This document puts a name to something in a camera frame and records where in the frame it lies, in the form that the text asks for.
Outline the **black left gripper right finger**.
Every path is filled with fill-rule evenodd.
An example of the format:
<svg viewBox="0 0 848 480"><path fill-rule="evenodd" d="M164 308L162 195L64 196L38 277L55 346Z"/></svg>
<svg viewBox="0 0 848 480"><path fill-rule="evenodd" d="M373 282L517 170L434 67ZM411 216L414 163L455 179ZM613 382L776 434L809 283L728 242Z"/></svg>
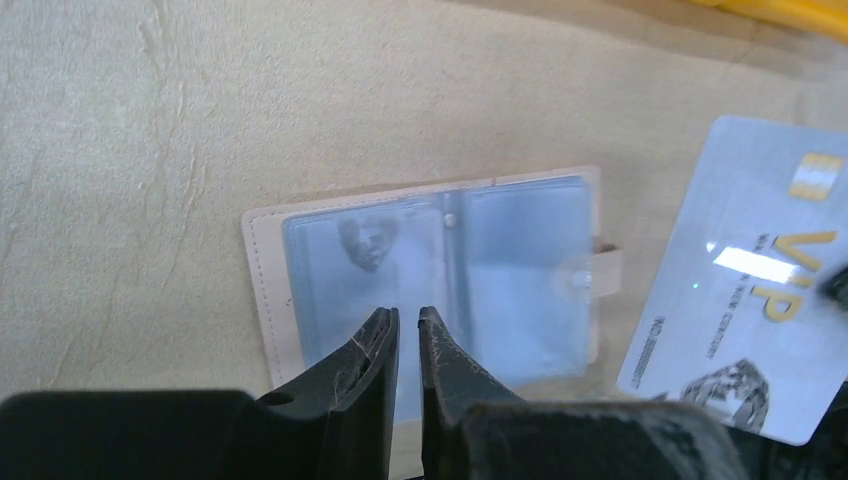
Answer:
<svg viewBox="0 0 848 480"><path fill-rule="evenodd" d="M418 321L427 479L745 479L726 429L664 401L531 402L451 337Z"/></svg>

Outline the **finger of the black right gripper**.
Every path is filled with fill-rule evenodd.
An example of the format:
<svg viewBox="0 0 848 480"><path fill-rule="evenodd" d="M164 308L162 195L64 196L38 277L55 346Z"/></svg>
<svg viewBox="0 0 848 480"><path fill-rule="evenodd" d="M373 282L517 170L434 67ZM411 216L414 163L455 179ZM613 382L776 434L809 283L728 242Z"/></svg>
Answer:
<svg viewBox="0 0 848 480"><path fill-rule="evenodd" d="M821 285L821 295L844 312L848 309L847 283L848 267L844 265Z"/></svg>

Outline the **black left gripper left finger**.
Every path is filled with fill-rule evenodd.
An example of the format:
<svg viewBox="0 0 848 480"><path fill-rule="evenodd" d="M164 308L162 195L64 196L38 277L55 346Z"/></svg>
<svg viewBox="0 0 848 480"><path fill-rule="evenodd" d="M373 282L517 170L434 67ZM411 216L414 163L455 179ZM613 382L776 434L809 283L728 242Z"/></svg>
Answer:
<svg viewBox="0 0 848 480"><path fill-rule="evenodd" d="M1 405L5 479L384 479L399 314L260 397L240 390L40 391Z"/></svg>

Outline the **beige leather card holder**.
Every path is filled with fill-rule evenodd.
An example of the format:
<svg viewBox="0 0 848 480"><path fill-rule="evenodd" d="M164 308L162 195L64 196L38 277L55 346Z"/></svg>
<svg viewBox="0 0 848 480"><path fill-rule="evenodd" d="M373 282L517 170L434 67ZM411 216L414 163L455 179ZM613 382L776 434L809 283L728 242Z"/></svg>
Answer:
<svg viewBox="0 0 848 480"><path fill-rule="evenodd" d="M600 196L600 170L579 166L247 212L272 384L337 350L380 307L400 315L399 423L421 414L417 323L427 306L509 387L585 375L599 355L597 302L621 284Z"/></svg>

